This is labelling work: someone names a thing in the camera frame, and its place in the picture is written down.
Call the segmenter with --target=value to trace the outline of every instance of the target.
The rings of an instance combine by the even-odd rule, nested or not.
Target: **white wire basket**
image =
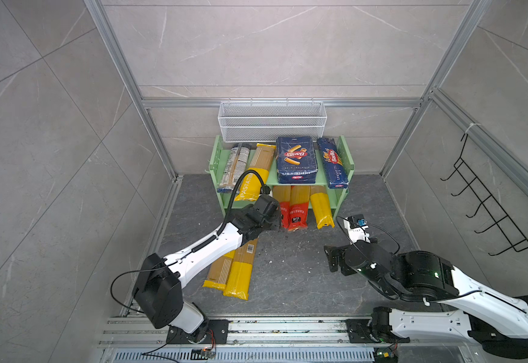
[[[217,115],[224,142],[271,142],[278,136],[323,135],[327,113],[318,101],[229,101]]]

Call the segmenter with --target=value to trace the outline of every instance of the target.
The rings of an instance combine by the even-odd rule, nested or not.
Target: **barilla logo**
[[[296,152],[296,153],[287,152],[287,153],[284,153],[284,156],[286,156],[286,157],[299,157],[299,159],[301,157],[306,156],[306,155],[308,155],[307,152]]]
[[[338,156],[338,154],[333,149],[325,149],[326,151],[323,152],[323,157],[326,161],[333,164],[340,164],[342,165],[341,158]]]

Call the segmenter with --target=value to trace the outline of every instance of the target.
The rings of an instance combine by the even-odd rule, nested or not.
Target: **black mounting plate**
[[[210,320],[210,322],[208,323],[208,331],[210,329],[211,331],[213,331],[213,337],[215,338],[217,345],[226,344],[229,325],[230,325],[230,321],[224,320],[224,319]],[[191,343],[187,338],[186,332],[173,326],[169,328],[166,342],[168,344],[182,344],[182,345],[210,344],[210,339],[211,339],[210,334],[207,333],[200,342]]]
[[[349,335],[350,343],[374,343],[370,338],[371,328],[369,322],[371,318],[367,319],[347,319],[347,334]]]

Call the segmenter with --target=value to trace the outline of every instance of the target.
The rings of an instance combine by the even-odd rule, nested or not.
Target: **black wire rack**
[[[498,229],[500,229],[500,232],[502,233],[502,235],[504,236],[504,238],[507,239],[508,243],[510,244],[510,247],[507,247],[506,249],[498,252],[498,253],[488,253],[490,256],[497,256],[499,255],[500,253],[504,253],[510,249],[513,249],[514,251],[516,252],[521,252],[521,251],[524,251],[526,249],[528,249],[528,238],[527,236],[525,236],[525,234],[520,230],[520,228],[518,227],[518,225],[516,225],[516,223],[514,222],[514,220],[510,217],[510,215],[507,213],[506,210],[504,210],[504,208],[502,207],[502,205],[500,204],[500,202],[494,197],[494,195],[488,190],[488,188],[486,187],[486,185],[482,182],[482,180],[480,180],[480,178],[478,178],[478,175],[476,175],[476,173],[470,168],[470,166],[466,163],[466,161],[462,158],[462,154],[464,154],[464,147],[466,146],[466,141],[468,140],[468,134],[464,134],[462,135],[462,138],[460,139],[460,141],[463,141],[464,143],[462,144],[462,151],[460,152],[460,156],[457,158],[456,162],[454,163],[454,171],[452,171],[452,173],[449,175],[449,177],[447,178],[440,178],[442,181],[447,181],[449,178],[451,178],[454,174],[458,174],[460,175],[460,177],[462,177],[462,179],[464,180],[464,182],[466,183],[466,186],[458,193],[458,194],[454,194],[454,193],[451,193],[452,196],[459,196],[460,194],[462,194],[465,190],[467,189],[470,189],[472,191],[472,193],[474,193],[474,195],[476,196],[476,198],[478,198],[478,201],[480,202],[478,204],[478,207],[476,208],[476,211],[474,212],[474,214],[472,215],[467,215],[466,216],[468,218],[474,218],[474,216],[476,214],[478,214],[478,211],[480,210],[480,208],[484,208],[486,210],[486,212],[488,213],[488,215],[490,216],[490,218],[492,218],[492,221],[493,223],[486,227],[486,229],[484,229],[483,231],[474,231],[475,233],[477,234],[482,234],[484,232],[486,232],[487,230],[489,230],[490,228],[493,228],[494,226],[498,227]],[[459,170],[461,167],[463,168],[466,168],[467,170],[470,171],[470,173],[474,176],[474,178],[470,181],[468,181],[463,173]],[[478,182],[482,185],[482,187],[484,188],[484,190],[486,190],[486,192],[488,193],[488,196],[485,197],[484,199],[482,199],[482,197],[474,190],[474,188],[472,188],[472,183],[474,181],[478,180]],[[498,205],[498,207],[500,207],[500,211],[502,212],[503,215],[500,215],[500,218],[494,216],[494,214],[492,214],[490,212],[490,209],[488,208],[488,206],[485,204],[485,203],[489,203],[489,202],[495,202],[496,205]],[[500,222],[506,222],[506,223],[511,223],[517,230],[518,232],[520,233],[520,235],[522,236],[522,240],[518,241],[518,242],[515,242],[513,243],[511,241],[511,239],[507,236],[507,234],[504,232],[504,229],[502,226],[500,226]]]

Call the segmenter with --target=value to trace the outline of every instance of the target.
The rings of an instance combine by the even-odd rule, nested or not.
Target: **gray tile wall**
[[[483,234],[474,233],[492,224],[490,216],[481,209],[475,217],[467,218],[466,214],[473,214],[478,206],[475,195],[470,190],[457,197],[450,195],[466,185],[457,174],[446,182],[441,180],[454,169],[463,134],[437,106],[431,106],[394,165],[387,185],[421,249],[447,258],[502,293],[528,294],[528,250],[489,256],[508,247],[507,241],[496,226]],[[463,158],[528,237],[528,197],[471,140]],[[465,169],[460,170],[468,180],[473,178]],[[482,194],[478,182],[473,188],[482,196],[488,195]],[[490,204],[491,211],[496,209]],[[500,226],[512,240],[520,239],[508,223]]]
[[[185,107],[151,109],[178,172],[206,172],[215,135],[220,134],[217,111],[217,108]],[[356,172],[377,174],[411,112],[411,108],[329,107],[324,135],[346,135]]]
[[[420,96],[469,1],[111,0],[144,96]]]
[[[84,3],[18,3],[0,1],[0,361],[83,362],[170,181]]]
[[[493,1],[442,89],[528,166],[528,1]],[[528,250],[489,256],[506,248],[507,241],[496,227],[475,234],[491,225],[490,216],[482,209],[467,218],[478,205],[475,195],[471,191],[450,195],[465,186],[456,175],[447,182],[440,180],[453,170],[462,135],[432,106],[387,183],[423,249],[448,258],[503,293],[528,294]],[[528,197],[472,141],[466,144],[464,159],[528,237]],[[478,182],[473,185],[484,193]],[[490,210],[498,211],[498,206],[490,204]],[[512,240],[521,240],[508,223],[500,226]],[[486,360],[509,361],[489,355]]]
[[[528,1],[494,1],[442,89],[528,166]]]

